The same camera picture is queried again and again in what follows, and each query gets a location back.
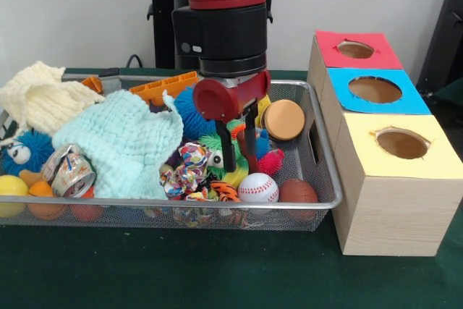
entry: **green fuzzy toy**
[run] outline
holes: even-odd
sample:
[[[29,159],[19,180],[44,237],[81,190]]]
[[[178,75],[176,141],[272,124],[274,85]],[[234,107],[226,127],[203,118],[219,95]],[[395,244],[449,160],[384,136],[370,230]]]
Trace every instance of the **green fuzzy toy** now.
[[[242,123],[242,122],[240,122],[240,121],[231,121],[230,123],[227,124],[226,127],[229,130],[233,130],[240,123]],[[223,158],[223,156],[222,156],[222,143],[221,143],[221,139],[220,139],[220,137],[218,136],[217,133],[214,133],[212,135],[204,135],[204,136],[200,137],[199,143],[201,145],[206,146],[207,148],[209,148],[213,152],[213,155],[211,156],[212,159],[215,156],[220,156],[221,158]],[[233,140],[232,143],[234,145],[234,152],[235,152],[235,156],[236,156],[236,159],[237,159],[237,166],[240,167],[240,168],[247,168],[248,167],[247,160],[241,154],[241,151],[239,150],[238,142],[236,140]],[[224,178],[225,174],[226,174],[226,171],[224,169],[223,161],[221,161],[220,163],[215,163],[214,160],[212,160],[212,161],[210,160],[209,165],[208,165],[208,171],[210,171],[212,174],[217,176],[217,178],[219,180],[222,180]]]

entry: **orange building block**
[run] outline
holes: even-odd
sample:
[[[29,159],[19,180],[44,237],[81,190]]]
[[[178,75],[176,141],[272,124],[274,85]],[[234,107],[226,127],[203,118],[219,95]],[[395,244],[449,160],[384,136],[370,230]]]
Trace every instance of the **orange building block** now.
[[[169,77],[167,79],[150,82],[145,85],[130,88],[129,91],[141,97],[147,104],[150,101],[154,106],[163,106],[162,93],[167,90],[167,94],[176,98],[186,87],[193,86],[199,81],[196,72]]]
[[[89,76],[82,81],[82,84],[94,90],[96,93],[100,94],[103,92],[103,86],[101,85],[100,79],[96,76]]]

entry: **red box lid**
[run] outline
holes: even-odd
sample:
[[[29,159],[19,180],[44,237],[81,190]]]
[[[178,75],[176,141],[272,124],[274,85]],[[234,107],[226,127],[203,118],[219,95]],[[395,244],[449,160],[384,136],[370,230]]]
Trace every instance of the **red box lid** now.
[[[404,69],[382,33],[333,33],[317,30],[315,37],[328,68]]]

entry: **round wooden block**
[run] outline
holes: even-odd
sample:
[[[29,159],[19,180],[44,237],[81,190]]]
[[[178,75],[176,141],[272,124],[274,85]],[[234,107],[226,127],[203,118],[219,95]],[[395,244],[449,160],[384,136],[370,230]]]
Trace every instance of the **round wooden block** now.
[[[268,134],[277,140],[292,140],[305,124],[304,111],[293,101],[286,99],[272,103],[263,115]]]

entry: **shape sorter box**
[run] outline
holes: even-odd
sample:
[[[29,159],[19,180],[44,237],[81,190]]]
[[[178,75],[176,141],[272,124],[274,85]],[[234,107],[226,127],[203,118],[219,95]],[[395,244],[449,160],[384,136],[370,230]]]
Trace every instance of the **shape sorter box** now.
[[[322,95],[327,68],[403,69],[382,33],[333,33],[317,30],[313,37],[307,81]]]
[[[345,111],[430,114],[384,34],[315,32],[307,81],[332,148]]]
[[[436,118],[346,113],[334,153],[343,254],[434,256],[463,196],[463,164]]]

